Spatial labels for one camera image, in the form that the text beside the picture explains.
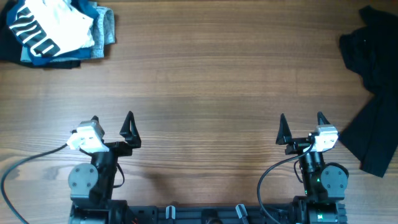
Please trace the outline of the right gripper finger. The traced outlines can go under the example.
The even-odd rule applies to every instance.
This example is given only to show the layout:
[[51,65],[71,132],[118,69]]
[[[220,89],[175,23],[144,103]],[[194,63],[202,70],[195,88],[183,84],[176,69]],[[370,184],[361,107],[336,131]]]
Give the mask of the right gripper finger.
[[282,113],[280,115],[279,130],[277,133],[275,143],[277,145],[286,145],[290,144],[291,142],[292,142],[292,133],[290,132],[290,128],[285,118],[285,115]]
[[317,121],[318,121],[318,125],[329,125],[330,122],[326,119],[326,117],[324,116],[324,114],[319,111],[317,113]]

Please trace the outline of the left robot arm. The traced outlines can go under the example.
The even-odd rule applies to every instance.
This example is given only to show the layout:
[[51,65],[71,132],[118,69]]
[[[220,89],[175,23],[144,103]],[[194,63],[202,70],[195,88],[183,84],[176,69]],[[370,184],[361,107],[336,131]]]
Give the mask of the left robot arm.
[[119,134],[124,141],[108,142],[97,116],[83,121],[72,131],[67,145],[91,157],[91,162],[75,166],[68,176],[72,207],[69,223],[139,223],[126,200],[113,200],[117,172],[122,172],[120,157],[132,155],[141,147],[134,114],[127,113]]

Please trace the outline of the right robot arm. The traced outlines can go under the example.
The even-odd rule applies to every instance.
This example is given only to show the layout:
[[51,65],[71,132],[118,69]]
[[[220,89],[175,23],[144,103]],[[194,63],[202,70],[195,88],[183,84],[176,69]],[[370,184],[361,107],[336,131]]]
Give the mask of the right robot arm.
[[280,116],[275,141],[285,145],[287,155],[297,155],[305,195],[296,196],[289,205],[289,223],[344,223],[343,206],[348,185],[348,170],[342,165],[325,163],[323,153],[334,148],[339,132],[334,125],[317,114],[318,125],[304,138],[293,138],[285,115]]

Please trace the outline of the black garment at right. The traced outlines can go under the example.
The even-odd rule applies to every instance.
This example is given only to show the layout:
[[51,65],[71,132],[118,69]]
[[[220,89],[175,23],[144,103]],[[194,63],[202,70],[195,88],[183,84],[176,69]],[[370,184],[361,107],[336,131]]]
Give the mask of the black garment at right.
[[397,16],[371,6],[359,10],[365,26],[342,35],[339,48],[372,98],[340,134],[361,170],[383,177],[397,149]]

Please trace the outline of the light grey folded garment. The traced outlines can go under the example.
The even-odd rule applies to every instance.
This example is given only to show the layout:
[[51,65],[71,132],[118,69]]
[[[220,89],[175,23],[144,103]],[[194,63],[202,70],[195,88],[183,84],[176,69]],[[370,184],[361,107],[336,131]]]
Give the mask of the light grey folded garment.
[[7,25],[34,65],[103,58],[116,41],[114,12],[90,1],[19,1]]

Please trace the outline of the black garment under pile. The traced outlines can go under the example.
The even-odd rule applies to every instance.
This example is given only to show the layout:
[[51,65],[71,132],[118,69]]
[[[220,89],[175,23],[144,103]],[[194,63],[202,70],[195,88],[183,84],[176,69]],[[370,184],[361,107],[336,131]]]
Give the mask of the black garment under pile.
[[72,69],[80,66],[79,60],[66,62],[50,62],[45,65],[34,65],[32,62],[21,62],[22,45],[17,41],[6,25],[7,13],[17,4],[9,0],[1,11],[1,60],[12,62],[29,68]]

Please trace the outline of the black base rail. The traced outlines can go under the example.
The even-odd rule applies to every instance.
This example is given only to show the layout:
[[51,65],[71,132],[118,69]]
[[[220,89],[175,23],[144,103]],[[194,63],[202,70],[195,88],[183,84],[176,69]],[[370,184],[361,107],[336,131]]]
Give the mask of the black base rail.
[[[343,204],[266,204],[279,223],[347,223]],[[231,207],[130,206],[123,212],[71,209],[69,223],[271,223],[259,207],[238,204]]]

